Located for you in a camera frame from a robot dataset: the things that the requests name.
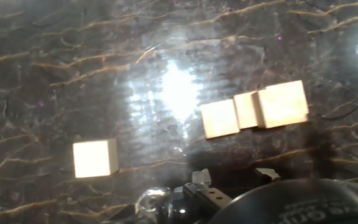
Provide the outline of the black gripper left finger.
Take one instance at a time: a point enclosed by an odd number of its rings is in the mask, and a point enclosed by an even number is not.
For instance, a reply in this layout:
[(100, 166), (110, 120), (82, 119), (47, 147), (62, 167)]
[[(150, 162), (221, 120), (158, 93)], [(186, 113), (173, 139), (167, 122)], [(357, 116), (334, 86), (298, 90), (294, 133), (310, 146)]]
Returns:
[(171, 200), (171, 223), (208, 223), (220, 210), (228, 206), (232, 198), (210, 187), (208, 169), (191, 174), (191, 182), (173, 190)]

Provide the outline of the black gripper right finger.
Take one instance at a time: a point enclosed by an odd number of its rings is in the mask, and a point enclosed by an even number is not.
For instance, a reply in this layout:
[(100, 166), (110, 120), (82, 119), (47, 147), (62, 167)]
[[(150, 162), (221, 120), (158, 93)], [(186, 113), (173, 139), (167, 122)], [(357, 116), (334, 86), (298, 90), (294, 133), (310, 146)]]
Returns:
[(282, 177), (274, 170), (270, 168), (259, 168), (255, 169), (257, 174), (257, 183), (258, 184), (271, 184), (278, 182)]

